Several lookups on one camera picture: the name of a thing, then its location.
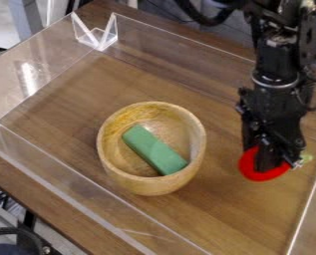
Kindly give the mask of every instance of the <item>wooden table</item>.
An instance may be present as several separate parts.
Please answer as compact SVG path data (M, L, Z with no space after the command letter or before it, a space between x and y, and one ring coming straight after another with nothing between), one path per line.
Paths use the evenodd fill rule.
M252 54L232 43L112 1L93 1L79 14L92 26L104 22L112 11L252 58ZM180 47L149 33L141 40L171 52ZM176 54L152 58L129 45L131 41L125 47L119 42L119 55L111 49L107 54L87 55L1 120L1 125L210 253L283 253L316 177L316 114L303 122L305 135L310 137L307 151L314 160L273 181L248 182L236 171L239 116L232 106L236 87L240 82L250 83L252 64L219 52L204 51L200 56L188 52L188 62L178 59ZM107 116L120 107L141 101L164 101L187 108L198 116L207 133L207 150L198 175L182 190L159 197L135 196L117 189L103 172L95 147L97 130ZM0 187L88 253L139 254L1 158ZM101 214L104 208L97 197L91 197L85 203ZM307 249L316 254L316 244Z

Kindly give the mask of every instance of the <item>wooden bowl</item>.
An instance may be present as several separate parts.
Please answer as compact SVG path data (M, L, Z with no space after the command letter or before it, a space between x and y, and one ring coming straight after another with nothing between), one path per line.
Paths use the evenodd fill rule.
M140 124L187 160L187 166L159 176L121 140L123 132ZM160 102L129 105L104 121L97 134L97 152L107 175L131 193L163 195L194 177L204 154L206 136L196 117L183 108Z

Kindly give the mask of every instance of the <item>green block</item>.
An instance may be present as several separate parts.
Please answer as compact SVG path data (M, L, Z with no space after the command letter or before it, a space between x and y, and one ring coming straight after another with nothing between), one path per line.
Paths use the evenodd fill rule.
M140 125L132 126L121 139L160 175L172 174L186 167L186 160Z

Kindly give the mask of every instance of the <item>bowl rim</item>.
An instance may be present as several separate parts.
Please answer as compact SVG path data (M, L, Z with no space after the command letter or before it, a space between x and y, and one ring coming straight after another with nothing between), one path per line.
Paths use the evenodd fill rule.
M109 124L109 122L112 121L112 119L123 112L127 110L127 108L132 108L132 107L139 107L139 106L145 106L145 105L158 105L158 106L164 106L167 108L172 108L176 109L178 111L183 112L191 119L191 121L195 123L195 126L198 127L198 131L199 131L199 150L195 154L194 159L190 161L188 165L179 170L178 172L168 174L168 175L162 175L162 176L139 176L139 175L133 175L129 174L124 171L121 171L120 169L117 169L113 164L108 161L108 159L105 158L105 154L104 154L104 150L103 150L103 146L101 146L101 141L103 141L103 137L101 134L104 133L104 128L105 126ZM159 101L147 101L147 102L139 102L139 103L133 103L127 105L125 107L120 108L119 110L116 110L104 120L99 132L97 132L97 137L96 137L96 149L97 149L97 155L99 155L99 159L101 161L101 164L104 164L107 166L107 168L115 172L117 175L121 175L125 178L133 179L133 180L141 180L141 181L156 181L160 179L167 179L167 178L174 178L176 175L180 175L184 171L190 171L192 169L192 166L196 164L198 159L200 158L200 156L204 153L204 147L206 147L206 133L204 133L204 128L203 125L200 123L200 121L198 120L196 116L183 107L176 106L174 104L166 103L166 102L159 102Z

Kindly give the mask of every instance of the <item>transparent enclosure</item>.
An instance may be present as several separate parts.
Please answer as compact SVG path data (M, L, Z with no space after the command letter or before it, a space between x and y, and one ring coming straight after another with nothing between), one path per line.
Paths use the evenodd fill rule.
M313 160L273 181L243 179L234 104L251 70L251 61L119 14L72 14L0 56L0 157L144 254L307 254L316 113L302 122ZM198 175L158 197L116 187L95 145L104 119L143 101L188 109L207 134Z

